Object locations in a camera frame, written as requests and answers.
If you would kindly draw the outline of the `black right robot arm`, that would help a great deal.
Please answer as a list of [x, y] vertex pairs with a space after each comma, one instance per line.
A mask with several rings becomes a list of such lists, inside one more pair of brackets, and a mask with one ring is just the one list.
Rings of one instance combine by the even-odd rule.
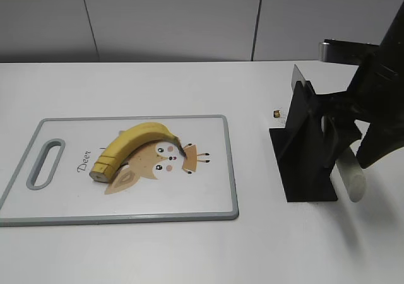
[[323, 62], [358, 68], [343, 92], [319, 95], [323, 114], [369, 123], [356, 158], [363, 169], [403, 147], [403, 8], [379, 45], [326, 39]]

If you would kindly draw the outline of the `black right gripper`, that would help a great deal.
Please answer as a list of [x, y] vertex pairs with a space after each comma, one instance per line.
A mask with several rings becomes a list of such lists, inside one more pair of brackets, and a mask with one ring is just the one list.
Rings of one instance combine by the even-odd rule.
[[362, 169], [403, 148], [403, 38], [385, 37], [378, 46], [358, 65], [347, 92], [314, 96], [325, 167], [354, 141]]

